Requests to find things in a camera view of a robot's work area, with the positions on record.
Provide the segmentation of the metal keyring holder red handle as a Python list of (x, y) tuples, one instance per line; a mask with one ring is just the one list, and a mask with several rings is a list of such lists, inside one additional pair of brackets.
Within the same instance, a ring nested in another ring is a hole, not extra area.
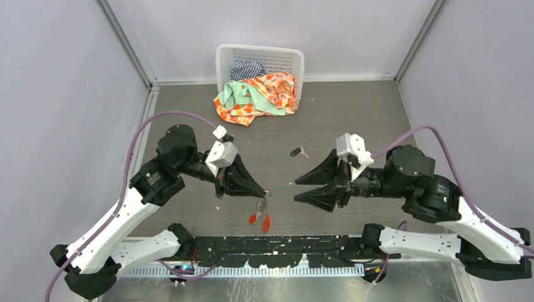
[(256, 221), (261, 220), (261, 227), (263, 233), (268, 233), (271, 226), (271, 218), (268, 212), (268, 198), (271, 196), (271, 193), (269, 191), (265, 191), (266, 196), (263, 198), (259, 198), (258, 202), (256, 203), (256, 214), (258, 216), (258, 219)]

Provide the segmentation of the key with red tag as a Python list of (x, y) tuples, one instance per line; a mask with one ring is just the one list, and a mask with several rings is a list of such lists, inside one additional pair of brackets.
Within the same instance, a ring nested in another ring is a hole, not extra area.
[(254, 223), (256, 220), (258, 219), (258, 216), (257, 214), (252, 214), (250, 217), (249, 217), (249, 223), (252, 224)]

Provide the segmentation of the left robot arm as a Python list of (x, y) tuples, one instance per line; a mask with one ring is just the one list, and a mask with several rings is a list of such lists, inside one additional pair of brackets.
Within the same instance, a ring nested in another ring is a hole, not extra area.
[(191, 258), (195, 238), (179, 223), (146, 240), (122, 245), (142, 221), (185, 188), (184, 176), (212, 183), (218, 198), (265, 197), (265, 190), (246, 170), (232, 137), (222, 127), (215, 134), (218, 139), (213, 147), (202, 153), (192, 127), (169, 128), (158, 141), (157, 155), (141, 166), (112, 209), (80, 239), (50, 251), (72, 292), (95, 299), (137, 267), (169, 257)]

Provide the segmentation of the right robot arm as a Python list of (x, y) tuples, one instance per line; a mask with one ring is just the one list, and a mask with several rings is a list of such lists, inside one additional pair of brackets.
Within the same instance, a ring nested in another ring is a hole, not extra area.
[(507, 228), (494, 220), (482, 221), (469, 208), (462, 190), (435, 173), (435, 160), (412, 145), (396, 146), (382, 168), (365, 167), (332, 151), (310, 172), (296, 178), (310, 191), (297, 194), (297, 202), (332, 212), (350, 197), (399, 198), (403, 212), (426, 223), (446, 228), (446, 234), (413, 233), (377, 223), (364, 226), (360, 252), (368, 258), (387, 254), (415, 254), (450, 262), (480, 279), (529, 279), (532, 264), (514, 240), (530, 243), (525, 228)]

